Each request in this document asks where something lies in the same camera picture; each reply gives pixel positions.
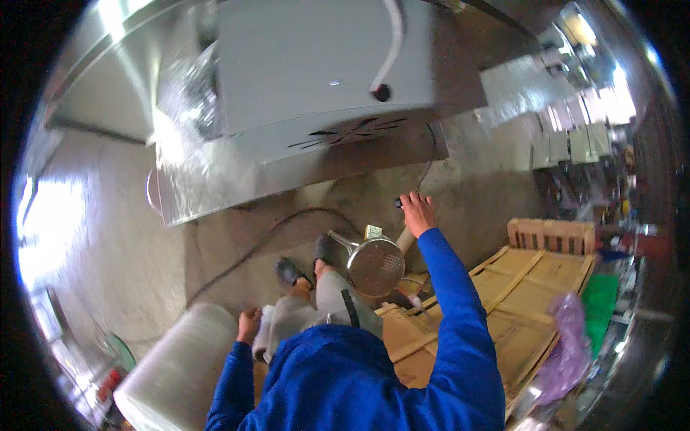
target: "gray pants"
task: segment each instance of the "gray pants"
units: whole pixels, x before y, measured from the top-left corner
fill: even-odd
[[[275,304],[273,319],[268,329],[268,342],[263,358],[273,358],[281,341],[322,323],[350,325],[350,317],[341,291],[348,290],[359,319],[359,326],[380,339],[383,338],[383,319],[377,316],[337,271],[329,271],[316,283],[316,310],[303,298],[291,295]]]

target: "black slipper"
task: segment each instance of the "black slipper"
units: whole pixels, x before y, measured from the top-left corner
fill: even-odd
[[[295,283],[297,282],[297,279],[300,277],[304,277],[307,281],[309,279],[306,278],[306,275],[299,270],[295,264],[288,259],[287,257],[282,257],[278,263],[275,265],[275,271],[278,274],[278,277],[287,283],[290,286],[294,286]],[[309,290],[313,290],[314,285],[309,281],[309,284],[311,284],[311,287]]]
[[[327,234],[320,234],[316,238],[314,247],[314,265],[316,265],[317,259],[321,259],[327,265],[333,266],[335,256],[337,255],[337,247],[338,244],[333,238]]]

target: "mesh strainer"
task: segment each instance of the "mesh strainer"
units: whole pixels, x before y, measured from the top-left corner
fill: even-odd
[[[405,273],[405,259],[394,242],[370,238],[358,244],[332,230],[328,235],[350,253],[347,269],[356,291],[365,297],[382,298],[397,288]]]

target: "wooden crate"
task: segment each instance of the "wooden crate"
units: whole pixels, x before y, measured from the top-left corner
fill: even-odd
[[[594,223],[512,219],[508,222],[511,246],[529,250],[589,255],[596,250]]]
[[[408,388],[424,388],[436,362],[438,333],[417,327],[397,305],[378,312],[384,320],[384,345],[395,374]]]
[[[581,293],[593,263],[593,255],[506,246],[469,272],[488,315],[486,322],[506,392],[506,417],[557,341],[553,318],[548,313],[551,302],[570,291]],[[423,305],[428,315],[403,313],[397,308],[391,314],[390,306],[382,314],[384,344],[396,374],[410,388],[428,383],[433,369],[429,354],[437,349],[436,340],[430,340],[438,333],[443,318],[435,297]],[[408,354],[406,363],[400,360],[402,353]],[[412,367],[417,367],[414,373],[408,372],[407,368]]]

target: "foot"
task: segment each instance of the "foot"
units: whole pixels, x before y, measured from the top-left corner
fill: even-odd
[[[289,286],[300,284],[300,286],[308,284],[307,290],[312,290],[311,282],[306,278],[306,275],[299,270],[295,264],[287,257],[282,257],[275,266],[275,271],[278,277]]]
[[[314,248],[314,263],[321,259],[325,264],[333,266],[337,250],[337,243],[327,234],[321,234],[316,238]]]

